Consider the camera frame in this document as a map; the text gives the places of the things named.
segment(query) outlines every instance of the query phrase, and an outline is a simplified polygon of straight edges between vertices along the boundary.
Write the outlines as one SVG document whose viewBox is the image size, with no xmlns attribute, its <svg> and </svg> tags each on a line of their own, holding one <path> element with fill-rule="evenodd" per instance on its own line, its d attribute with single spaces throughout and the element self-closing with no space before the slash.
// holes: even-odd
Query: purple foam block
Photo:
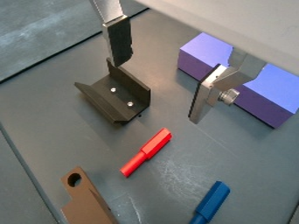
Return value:
<svg viewBox="0 0 299 224">
<path fill-rule="evenodd" d="M 230 50 L 230 45 L 202 33 L 181 47 L 178 68 L 200 81 L 218 63 L 228 66 Z M 299 108 L 299 77 L 273 65 L 265 65 L 256 79 L 236 90 L 236 105 L 273 128 Z"/>
</svg>

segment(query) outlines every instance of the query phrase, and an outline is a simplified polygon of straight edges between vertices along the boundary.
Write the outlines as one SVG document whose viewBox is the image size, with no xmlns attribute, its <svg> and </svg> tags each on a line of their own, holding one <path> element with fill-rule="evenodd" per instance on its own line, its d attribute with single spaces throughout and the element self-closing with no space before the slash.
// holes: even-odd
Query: gray tabletop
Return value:
<svg viewBox="0 0 299 224">
<path fill-rule="evenodd" d="M 0 223 L 57 223 L 5 141 L 0 123 Z"/>
<path fill-rule="evenodd" d="M 299 199 L 297 115 L 270 129 L 218 103 L 194 125 L 197 83 L 176 60 L 197 32 L 148 11 L 133 18 L 132 35 L 124 68 L 152 89 L 152 103 L 128 125 L 112 125 L 73 87 L 108 74 L 101 35 L 0 86 L 0 121 L 57 221 L 70 200 L 60 177 L 80 165 L 121 224 L 188 223 L 216 180 L 230 194 L 212 223 L 286 223 Z M 124 178 L 118 168 L 161 127 L 172 141 Z"/>
</svg>

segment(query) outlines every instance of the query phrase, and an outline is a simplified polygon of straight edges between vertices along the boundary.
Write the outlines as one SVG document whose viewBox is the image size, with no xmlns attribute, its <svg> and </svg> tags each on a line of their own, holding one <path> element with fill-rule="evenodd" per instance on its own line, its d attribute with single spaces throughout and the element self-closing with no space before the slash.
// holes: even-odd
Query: black metal bracket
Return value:
<svg viewBox="0 0 299 224">
<path fill-rule="evenodd" d="M 112 123 L 128 123 L 149 106 L 150 88 L 120 66 L 106 59 L 109 74 L 90 86 L 76 88 Z"/>
</svg>

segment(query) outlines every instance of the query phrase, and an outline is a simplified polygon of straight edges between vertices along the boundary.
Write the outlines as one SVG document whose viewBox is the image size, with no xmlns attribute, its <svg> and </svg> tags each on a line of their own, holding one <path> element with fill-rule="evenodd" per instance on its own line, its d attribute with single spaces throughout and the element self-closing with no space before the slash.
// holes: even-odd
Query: red cylinder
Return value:
<svg viewBox="0 0 299 224">
<path fill-rule="evenodd" d="M 136 170 L 138 165 L 145 161 L 145 154 L 138 151 L 132 159 L 126 162 L 126 164 L 121 167 L 120 171 L 125 177 L 130 175 L 130 173 Z"/>
</svg>

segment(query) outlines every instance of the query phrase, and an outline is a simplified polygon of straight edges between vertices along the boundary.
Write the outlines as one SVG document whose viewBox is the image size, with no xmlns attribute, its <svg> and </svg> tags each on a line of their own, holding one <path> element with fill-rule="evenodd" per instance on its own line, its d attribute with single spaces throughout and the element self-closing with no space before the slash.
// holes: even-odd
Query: red plastic peg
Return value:
<svg viewBox="0 0 299 224">
<path fill-rule="evenodd" d="M 130 173 L 136 170 L 138 165 L 153 157 L 156 152 L 164 147 L 168 141 L 172 138 L 172 133 L 168 129 L 162 128 L 154 134 L 154 136 L 149 139 L 149 141 L 144 144 L 140 151 L 128 161 L 128 163 L 121 167 L 120 171 L 125 177 L 130 175 Z"/>
</svg>

